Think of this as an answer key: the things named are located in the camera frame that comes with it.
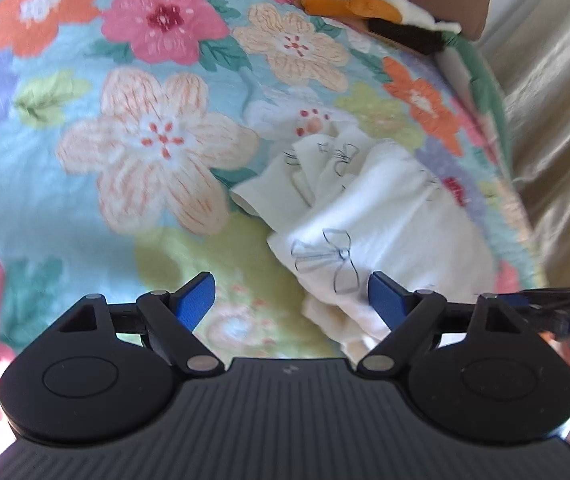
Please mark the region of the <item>floral quilted bedspread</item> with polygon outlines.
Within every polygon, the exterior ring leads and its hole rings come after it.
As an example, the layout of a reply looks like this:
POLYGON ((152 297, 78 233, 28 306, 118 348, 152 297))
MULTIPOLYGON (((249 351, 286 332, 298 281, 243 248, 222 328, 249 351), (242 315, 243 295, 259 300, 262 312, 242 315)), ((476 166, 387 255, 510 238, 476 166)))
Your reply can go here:
POLYGON ((492 290, 542 285, 522 202, 435 54, 284 0, 0 0, 0 374, 87 292, 128 301, 202 270, 217 301, 199 333, 222 359, 343 352, 232 197, 343 122, 445 185, 492 290))

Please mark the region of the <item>beige satin curtain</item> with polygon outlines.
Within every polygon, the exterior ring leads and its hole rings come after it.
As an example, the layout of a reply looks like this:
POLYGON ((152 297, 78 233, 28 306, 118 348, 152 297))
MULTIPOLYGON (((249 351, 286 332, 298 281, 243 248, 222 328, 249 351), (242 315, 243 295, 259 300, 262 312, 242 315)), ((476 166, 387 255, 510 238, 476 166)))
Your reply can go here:
POLYGON ((479 48, 504 93, 513 177, 551 285, 570 285, 570 0, 494 0, 479 48))

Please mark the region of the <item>white bow-print garment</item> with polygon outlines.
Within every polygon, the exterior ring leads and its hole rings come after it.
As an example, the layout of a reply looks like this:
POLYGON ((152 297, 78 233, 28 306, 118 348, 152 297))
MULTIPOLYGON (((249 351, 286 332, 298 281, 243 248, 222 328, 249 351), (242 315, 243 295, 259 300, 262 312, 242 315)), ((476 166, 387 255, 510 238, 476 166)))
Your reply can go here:
POLYGON ((269 226, 271 252, 307 293, 303 314, 353 362, 389 333, 367 301, 372 272, 459 302, 494 288, 485 237, 445 185, 346 122, 297 140, 232 197, 269 226))

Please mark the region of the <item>orange black white plush toy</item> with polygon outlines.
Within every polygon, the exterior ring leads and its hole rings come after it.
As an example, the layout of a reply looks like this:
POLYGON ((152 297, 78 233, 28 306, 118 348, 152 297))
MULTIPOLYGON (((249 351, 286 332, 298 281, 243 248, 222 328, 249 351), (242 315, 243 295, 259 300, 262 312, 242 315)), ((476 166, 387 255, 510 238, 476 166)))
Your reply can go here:
POLYGON ((284 0, 309 16, 334 20, 386 44, 398 44, 422 55, 445 49, 462 26, 438 21, 410 0, 284 0))

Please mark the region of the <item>green crocodile plush toy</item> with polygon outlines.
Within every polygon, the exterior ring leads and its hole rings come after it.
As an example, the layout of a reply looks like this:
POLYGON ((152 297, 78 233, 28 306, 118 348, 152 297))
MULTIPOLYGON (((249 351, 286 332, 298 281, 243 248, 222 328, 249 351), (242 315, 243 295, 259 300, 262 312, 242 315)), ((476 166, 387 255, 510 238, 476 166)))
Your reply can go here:
POLYGON ((482 55, 462 35, 442 32, 435 62, 462 101, 498 158, 502 174, 512 180, 512 146, 503 94, 482 55))

